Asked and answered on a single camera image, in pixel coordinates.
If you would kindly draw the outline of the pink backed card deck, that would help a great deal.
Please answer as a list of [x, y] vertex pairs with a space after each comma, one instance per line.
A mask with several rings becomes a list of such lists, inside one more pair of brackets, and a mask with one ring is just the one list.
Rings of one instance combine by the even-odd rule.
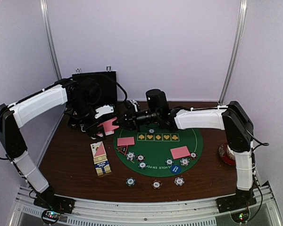
[[107, 120], [107, 121], [101, 123], [101, 124], [98, 126], [98, 128], [101, 127], [101, 126], [103, 126], [105, 135], [106, 135], [106, 136], [112, 135], [112, 134], [114, 134], [114, 131], [119, 128], [118, 125], [113, 125], [113, 122], [116, 121], [116, 120], [117, 120], [117, 117], [115, 117], [115, 118], [113, 118], [113, 119], [110, 119], [110, 120]]

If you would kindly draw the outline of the pink cards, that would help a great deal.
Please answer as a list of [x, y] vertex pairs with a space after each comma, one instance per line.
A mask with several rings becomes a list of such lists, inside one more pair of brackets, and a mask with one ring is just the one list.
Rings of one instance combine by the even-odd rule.
[[117, 146], [135, 145], [134, 137], [120, 137], [117, 139]]
[[181, 159], [190, 156], [190, 151], [187, 146], [177, 147], [170, 149], [173, 159]]

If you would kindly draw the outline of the blue pink chips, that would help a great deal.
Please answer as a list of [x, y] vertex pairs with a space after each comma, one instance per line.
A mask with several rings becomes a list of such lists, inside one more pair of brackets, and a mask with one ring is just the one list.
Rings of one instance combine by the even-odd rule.
[[189, 161], [188, 158], [182, 158], [182, 159], [180, 160], [180, 164], [181, 164], [182, 166], [188, 166], [189, 163], [190, 163], [190, 161]]
[[133, 161], [135, 159], [135, 153], [134, 152], [128, 152], [126, 155], [126, 159], [129, 161]]

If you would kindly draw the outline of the red black 100 chip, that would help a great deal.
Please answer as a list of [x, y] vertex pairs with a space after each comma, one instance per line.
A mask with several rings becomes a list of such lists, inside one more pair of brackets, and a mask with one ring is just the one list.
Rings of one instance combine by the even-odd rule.
[[136, 160], [138, 162], [145, 161], [145, 156], [143, 154], [139, 154], [139, 155], [136, 156]]

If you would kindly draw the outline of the blue green chip stack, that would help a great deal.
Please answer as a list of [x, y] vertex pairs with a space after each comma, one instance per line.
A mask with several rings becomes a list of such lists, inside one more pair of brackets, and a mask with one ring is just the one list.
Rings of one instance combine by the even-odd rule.
[[136, 180], [134, 178], [127, 178], [125, 183], [127, 186], [134, 186], [136, 183]]

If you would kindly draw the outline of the blue small blind button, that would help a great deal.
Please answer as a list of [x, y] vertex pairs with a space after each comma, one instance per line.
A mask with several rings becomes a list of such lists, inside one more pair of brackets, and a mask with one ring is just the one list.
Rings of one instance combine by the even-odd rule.
[[179, 174], [180, 172], [181, 172], [181, 166], [179, 166], [179, 165], [172, 165], [171, 166], [171, 168], [170, 168], [170, 171], [171, 171], [171, 173], [173, 173], [173, 174]]

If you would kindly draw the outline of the red black chip stack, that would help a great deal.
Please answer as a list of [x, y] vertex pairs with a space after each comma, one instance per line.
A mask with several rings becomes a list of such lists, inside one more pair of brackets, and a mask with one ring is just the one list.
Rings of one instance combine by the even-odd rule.
[[153, 189], [160, 189], [162, 187], [162, 183], [160, 180], [154, 180], [151, 186]]

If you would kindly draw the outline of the blue pink chip stack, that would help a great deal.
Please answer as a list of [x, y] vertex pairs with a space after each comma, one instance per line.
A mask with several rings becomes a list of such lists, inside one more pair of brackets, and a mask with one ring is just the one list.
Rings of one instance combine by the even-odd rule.
[[175, 185], [182, 186], [185, 183], [185, 180], [183, 177], [176, 177], [174, 180]]

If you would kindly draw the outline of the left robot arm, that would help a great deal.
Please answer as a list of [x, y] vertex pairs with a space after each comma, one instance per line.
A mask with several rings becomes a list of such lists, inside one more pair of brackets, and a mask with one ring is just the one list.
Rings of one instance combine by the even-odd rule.
[[31, 159], [25, 138], [44, 138], [41, 122], [37, 127], [26, 129], [22, 135], [21, 129], [31, 124], [35, 118], [57, 106], [65, 105], [77, 113], [78, 121], [83, 130], [92, 138], [105, 139], [105, 131], [100, 125], [99, 112], [94, 110], [102, 94], [99, 84], [90, 78], [77, 82], [71, 78], [62, 79], [54, 84], [9, 105], [0, 105], [0, 142], [6, 152], [5, 160], [10, 161], [19, 174], [40, 196], [40, 201], [48, 209], [58, 205], [54, 189]]

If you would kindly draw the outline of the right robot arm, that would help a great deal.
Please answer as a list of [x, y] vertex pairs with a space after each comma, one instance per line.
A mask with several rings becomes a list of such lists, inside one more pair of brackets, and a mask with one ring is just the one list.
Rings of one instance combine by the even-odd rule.
[[166, 95], [160, 89], [146, 92], [147, 110], [140, 110], [134, 101], [127, 101], [126, 112], [113, 125], [139, 131], [144, 124], [158, 123], [169, 131], [179, 129], [219, 129], [225, 131], [227, 144], [236, 162], [237, 186], [232, 203], [242, 208], [251, 199], [255, 157], [253, 153], [253, 123], [237, 101], [209, 108], [169, 108]]

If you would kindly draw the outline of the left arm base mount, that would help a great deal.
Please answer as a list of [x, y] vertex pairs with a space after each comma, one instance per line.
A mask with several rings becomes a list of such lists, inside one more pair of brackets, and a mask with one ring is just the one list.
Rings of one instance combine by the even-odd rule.
[[71, 214], [75, 206], [75, 200], [57, 196], [53, 192], [43, 192], [41, 194], [37, 193], [33, 204], [58, 213]]

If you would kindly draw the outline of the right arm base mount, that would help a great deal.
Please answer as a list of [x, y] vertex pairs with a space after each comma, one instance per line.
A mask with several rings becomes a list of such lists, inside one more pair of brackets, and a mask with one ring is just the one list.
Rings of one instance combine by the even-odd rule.
[[256, 203], [256, 198], [238, 194], [216, 199], [216, 204], [219, 213], [247, 208], [248, 206], [254, 205]]

